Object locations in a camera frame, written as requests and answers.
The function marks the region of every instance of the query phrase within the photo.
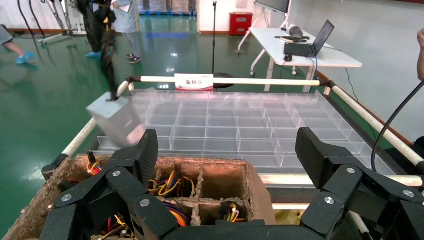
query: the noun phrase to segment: red cabinet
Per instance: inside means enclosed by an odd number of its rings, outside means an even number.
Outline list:
[[[231,12],[229,14],[228,35],[245,35],[252,25],[253,13]]]

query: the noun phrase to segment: lab coat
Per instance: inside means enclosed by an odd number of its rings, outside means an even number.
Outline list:
[[[116,0],[120,7],[131,5],[128,12],[120,8],[114,8],[113,12],[116,15],[116,21],[114,23],[115,31],[122,34],[132,34],[137,32],[136,27],[136,11],[134,11],[133,0]]]

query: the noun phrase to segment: laptop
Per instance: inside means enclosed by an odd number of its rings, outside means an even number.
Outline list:
[[[313,44],[286,43],[284,46],[284,54],[315,58],[329,39],[330,34],[334,30],[334,25],[327,20],[319,31]]]

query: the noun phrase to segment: black device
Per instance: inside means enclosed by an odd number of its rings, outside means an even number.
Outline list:
[[[297,132],[295,151],[320,190],[300,226],[260,221],[178,228],[176,218],[146,185],[158,159],[156,131],[116,151],[95,176],[54,201],[40,240],[88,240],[119,213],[140,240],[352,240],[342,230],[348,211],[359,214],[367,240],[424,240],[424,196],[366,168],[346,148],[321,142],[308,127]]]
[[[290,54],[286,54],[285,57],[284,57],[284,61],[286,61],[286,62],[293,61],[293,56],[290,55]]]
[[[255,4],[287,14],[291,0],[256,0]]]
[[[296,44],[296,43],[286,43],[284,46],[284,53],[291,54],[294,56],[309,57],[314,58],[323,48],[324,44],[329,39],[331,33],[334,30],[334,25],[327,20],[324,26],[319,31],[318,35],[313,41],[313,44]]]

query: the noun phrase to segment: clear plastic box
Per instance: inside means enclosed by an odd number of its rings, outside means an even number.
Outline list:
[[[261,173],[305,173],[296,156],[298,129],[347,148],[370,168],[371,147],[320,94],[134,90],[132,104],[156,129],[159,155],[243,159]],[[118,147],[99,137],[99,150]],[[376,158],[379,172],[393,174]]]

